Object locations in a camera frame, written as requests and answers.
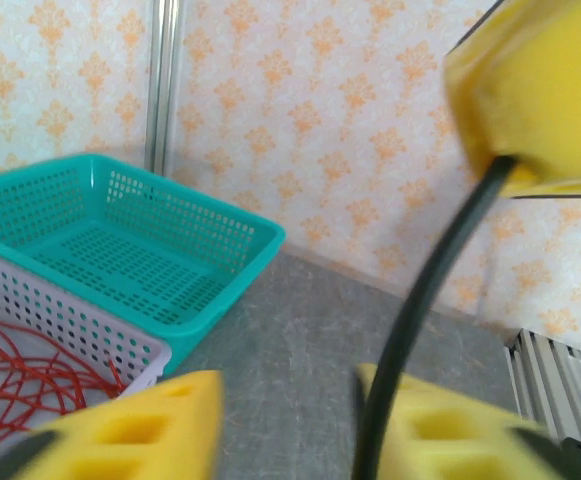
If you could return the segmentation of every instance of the red cable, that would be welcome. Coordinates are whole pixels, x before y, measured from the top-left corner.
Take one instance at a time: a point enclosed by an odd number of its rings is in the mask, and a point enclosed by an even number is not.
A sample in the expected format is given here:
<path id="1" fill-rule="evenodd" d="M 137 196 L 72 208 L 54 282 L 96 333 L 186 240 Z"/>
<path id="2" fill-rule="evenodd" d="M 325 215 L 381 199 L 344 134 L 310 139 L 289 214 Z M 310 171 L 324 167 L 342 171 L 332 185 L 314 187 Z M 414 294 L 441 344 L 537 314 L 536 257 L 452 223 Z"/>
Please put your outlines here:
<path id="1" fill-rule="evenodd" d="M 56 353 L 51 358 L 23 357 L 5 332 L 7 330 L 41 339 L 52 346 Z M 4 344 L 0 346 L 0 373 L 5 375 L 0 384 L 0 442 L 14 433 L 27 431 L 25 424 L 36 412 L 65 415 L 86 408 L 85 392 L 88 390 L 99 390 L 109 398 L 114 398 L 125 388 L 110 357 L 109 367 L 114 383 L 102 378 L 88 363 L 59 343 L 35 330 L 0 321 L 0 341 Z M 74 362 L 76 369 L 61 357 Z M 22 394 L 24 386 L 32 383 L 38 384 L 36 393 Z M 44 399 L 49 396 L 56 398 L 58 407 L 44 403 Z M 23 411 L 8 420 L 15 404 L 23 407 Z"/>

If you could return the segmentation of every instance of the gray table surface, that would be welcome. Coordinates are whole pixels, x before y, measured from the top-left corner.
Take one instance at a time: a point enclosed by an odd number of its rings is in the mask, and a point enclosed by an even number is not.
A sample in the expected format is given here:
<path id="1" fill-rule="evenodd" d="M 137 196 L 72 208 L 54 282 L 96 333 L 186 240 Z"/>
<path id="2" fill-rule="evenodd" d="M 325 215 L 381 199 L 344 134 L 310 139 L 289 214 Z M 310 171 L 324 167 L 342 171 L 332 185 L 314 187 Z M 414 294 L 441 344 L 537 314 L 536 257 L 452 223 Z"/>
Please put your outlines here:
<path id="1" fill-rule="evenodd" d="M 177 373 L 219 369 L 219 479 L 345 479 L 352 368 L 376 363 L 402 300 L 280 254 Z M 407 371 L 515 410 L 503 343 L 430 314 Z"/>

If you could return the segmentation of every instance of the white plastic basket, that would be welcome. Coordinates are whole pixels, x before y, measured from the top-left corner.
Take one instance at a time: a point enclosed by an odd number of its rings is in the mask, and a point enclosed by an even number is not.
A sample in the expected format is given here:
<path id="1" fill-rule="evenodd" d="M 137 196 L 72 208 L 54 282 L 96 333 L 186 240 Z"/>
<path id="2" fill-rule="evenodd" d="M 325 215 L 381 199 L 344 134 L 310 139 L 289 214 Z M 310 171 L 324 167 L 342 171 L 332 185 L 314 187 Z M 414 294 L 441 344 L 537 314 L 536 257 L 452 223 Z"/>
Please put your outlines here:
<path id="1" fill-rule="evenodd" d="M 114 382 L 122 395 L 154 385 L 171 357 L 165 343 L 0 258 L 0 320 L 36 328 Z"/>

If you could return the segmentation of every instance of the black cable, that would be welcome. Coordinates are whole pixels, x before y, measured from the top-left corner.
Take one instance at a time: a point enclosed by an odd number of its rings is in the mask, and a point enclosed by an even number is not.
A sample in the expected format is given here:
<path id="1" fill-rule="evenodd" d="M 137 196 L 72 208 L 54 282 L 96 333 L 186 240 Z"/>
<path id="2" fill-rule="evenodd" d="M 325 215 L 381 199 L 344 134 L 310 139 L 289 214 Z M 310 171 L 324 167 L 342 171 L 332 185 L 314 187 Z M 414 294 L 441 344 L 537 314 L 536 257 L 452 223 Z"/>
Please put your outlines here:
<path id="1" fill-rule="evenodd" d="M 496 10 L 497 8 L 499 8 L 499 7 L 500 7 L 500 6 L 503 4 L 503 2 L 504 2 L 504 1 L 505 1 L 505 0 L 497 0 L 497 1 L 494 3 L 494 5 L 492 5 L 492 6 L 491 6 L 491 7 L 488 9 L 488 11 L 487 11 L 486 13 L 484 13 L 483 15 L 481 15 L 481 18 L 480 18 L 479 20 L 477 20 L 477 21 L 476 21 L 476 23 L 475 23 L 475 24 L 474 24 L 472 27 L 470 27 L 470 30 L 468 30 L 468 31 L 466 32 L 466 34 L 465 34 L 463 37 L 461 37 L 461 40 L 459 40 L 459 41 L 457 42 L 457 44 L 454 46 L 454 48 L 453 48 L 452 50 L 454 50 L 454 49 L 455 49 L 455 48 L 457 48 L 459 45 L 461 45 L 463 42 L 465 42 L 465 41 L 468 39 L 468 37 L 469 37 L 470 35 L 472 35 L 474 32 L 476 32 L 476 31 L 477 31 L 477 29 L 478 29 L 478 28 L 479 28 L 481 25 L 483 25 L 483 24 L 485 23 L 485 21 L 486 21 L 486 20 L 488 20 L 488 18 L 490 18 L 490 17 L 492 16 L 492 14 L 495 12 L 495 10 Z"/>
<path id="2" fill-rule="evenodd" d="M 497 157 L 492 162 L 410 290 L 381 353 L 370 394 L 361 414 L 352 467 L 353 480 L 376 478 L 396 387 L 423 320 L 457 256 L 496 200 L 515 164 L 516 160 L 510 156 Z"/>

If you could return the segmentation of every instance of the orange patterned wallpaper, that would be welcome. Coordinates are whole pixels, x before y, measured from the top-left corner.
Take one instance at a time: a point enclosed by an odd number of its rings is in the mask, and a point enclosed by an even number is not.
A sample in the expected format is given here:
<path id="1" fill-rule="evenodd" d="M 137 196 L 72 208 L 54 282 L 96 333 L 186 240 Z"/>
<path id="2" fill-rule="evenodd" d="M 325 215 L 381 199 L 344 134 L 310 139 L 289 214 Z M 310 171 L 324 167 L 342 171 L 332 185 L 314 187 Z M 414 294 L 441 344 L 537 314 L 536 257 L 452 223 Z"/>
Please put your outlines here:
<path id="1" fill-rule="evenodd" d="M 168 173 L 405 293 L 474 181 L 441 68 L 491 3 L 186 2 Z M 502 202 L 440 305 L 581 347 L 581 200 Z"/>
<path id="2" fill-rule="evenodd" d="M 0 0 L 0 170 L 84 150 L 143 165 L 152 2 Z"/>

